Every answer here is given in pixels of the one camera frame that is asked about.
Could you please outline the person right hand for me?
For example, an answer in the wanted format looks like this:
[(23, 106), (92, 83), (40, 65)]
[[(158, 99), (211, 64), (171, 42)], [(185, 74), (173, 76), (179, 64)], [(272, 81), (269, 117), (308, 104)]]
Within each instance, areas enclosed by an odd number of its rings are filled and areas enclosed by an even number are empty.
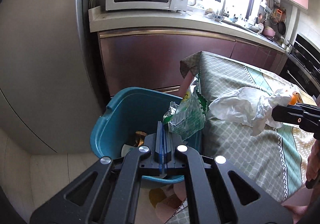
[(316, 140), (312, 146), (311, 153), (308, 157), (306, 170), (306, 179), (308, 181), (315, 180), (319, 171), (319, 140)]

